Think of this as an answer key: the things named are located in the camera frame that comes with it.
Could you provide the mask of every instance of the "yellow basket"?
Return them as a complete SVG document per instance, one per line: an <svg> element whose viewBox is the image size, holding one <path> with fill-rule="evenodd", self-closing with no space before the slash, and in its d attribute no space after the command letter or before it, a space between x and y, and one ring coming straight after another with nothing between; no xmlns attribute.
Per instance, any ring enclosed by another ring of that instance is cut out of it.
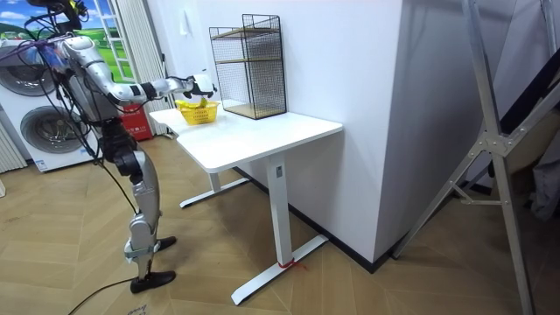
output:
<svg viewBox="0 0 560 315"><path fill-rule="evenodd" d="M216 119L219 103L217 101L209 101L204 108L201 107L200 103L190 103L181 100L176 100L175 104L177 104L177 110L181 112L186 123L197 125L212 123Z"/></svg>

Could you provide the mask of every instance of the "wooden floor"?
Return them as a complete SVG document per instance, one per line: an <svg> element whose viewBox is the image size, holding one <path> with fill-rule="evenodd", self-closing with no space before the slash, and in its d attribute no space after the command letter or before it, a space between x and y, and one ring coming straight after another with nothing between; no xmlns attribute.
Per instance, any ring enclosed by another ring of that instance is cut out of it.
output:
<svg viewBox="0 0 560 315"><path fill-rule="evenodd" d="M373 275L327 243L235 307L234 289L276 260L268 197L246 184L181 210L181 200L209 190L207 175L171 140L142 146L160 178L160 235L178 237L157 253L154 270L178 277L138 295L120 284L78 314L521 314L500 209L456 200L398 262ZM40 174L28 167L0 178L8 193L0 199L0 314L66 314L92 291L136 274L123 257L130 208L100 168ZM239 176L226 171L220 178ZM295 247L316 234L290 219ZM538 314L560 314L559 226L522 214Z"/></svg>

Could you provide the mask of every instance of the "wire shelf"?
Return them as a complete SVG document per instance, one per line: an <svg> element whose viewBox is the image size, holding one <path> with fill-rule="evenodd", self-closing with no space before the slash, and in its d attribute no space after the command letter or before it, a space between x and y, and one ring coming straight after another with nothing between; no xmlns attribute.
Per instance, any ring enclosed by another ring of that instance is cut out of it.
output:
<svg viewBox="0 0 560 315"><path fill-rule="evenodd" d="M252 119L286 112L280 17L244 14L242 28L211 27L225 110Z"/></svg>

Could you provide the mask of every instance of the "desk top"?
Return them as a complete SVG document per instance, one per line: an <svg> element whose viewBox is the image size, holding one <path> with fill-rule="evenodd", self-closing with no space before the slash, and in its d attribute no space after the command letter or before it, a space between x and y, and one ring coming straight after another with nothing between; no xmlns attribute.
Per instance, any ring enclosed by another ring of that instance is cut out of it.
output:
<svg viewBox="0 0 560 315"><path fill-rule="evenodd" d="M286 113L261 120L218 108L216 121L189 126L176 109L150 113L206 172L216 173L342 131L342 124Z"/></svg>

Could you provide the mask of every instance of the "desk foot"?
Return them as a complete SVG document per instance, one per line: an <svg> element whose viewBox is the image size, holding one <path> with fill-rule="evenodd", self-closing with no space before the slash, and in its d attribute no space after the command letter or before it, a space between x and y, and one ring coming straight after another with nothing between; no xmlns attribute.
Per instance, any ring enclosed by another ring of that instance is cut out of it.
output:
<svg viewBox="0 0 560 315"><path fill-rule="evenodd" d="M315 236L312 240L308 241L304 246L296 249L296 251L293 252L294 262L299 262L305 256L309 255L313 250L323 245L323 243L327 241L328 239L326 238L326 236L323 235ZM270 268L263 271L260 275L254 277L253 279L249 280L249 282L239 287L239 289L235 290L234 294L231 295L231 298L234 300L235 305L239 305L241 302L243 302L248 297L250 297L253 293L261 289L265 284L269 283L275 277L280 276L280 274L288 270L292 265L293 264L291 264L286 268L282 268L278 263L275 263Z"/></svg>
<svg viewBox="0 0 560 315"><path fill-rule="evenodd" d="M182 208L183 208L183 207L189 207L190 205L192 205L192 204L195 203L195 202L199 202L199 201L202 201L202 200L204 200L204 199L210 198L210 197L214 196L216 193L221 193L221 192L223 192L223 191L225 191L225 190L227 190L227 189L233 188L233 187L235 187L235 186L238 186L238 185L243 184L243 183L248 182L248 181L249 181L248 178L237 179L237 180L234 181L234 182L231 182L231 183L229 183L229 184L223 185L223 186L221 187L221 189L220 189L219 191L217 191L217 192L215 192L215 191L204 192L204 193L202 193L202 194L200 194L200 195L198 195L198 196L196 196L196 197L192 197L192 198L190 198L190 199L187 199L187 200L181 202L178 206L179 206L179 207L182 207Z"/></svg>

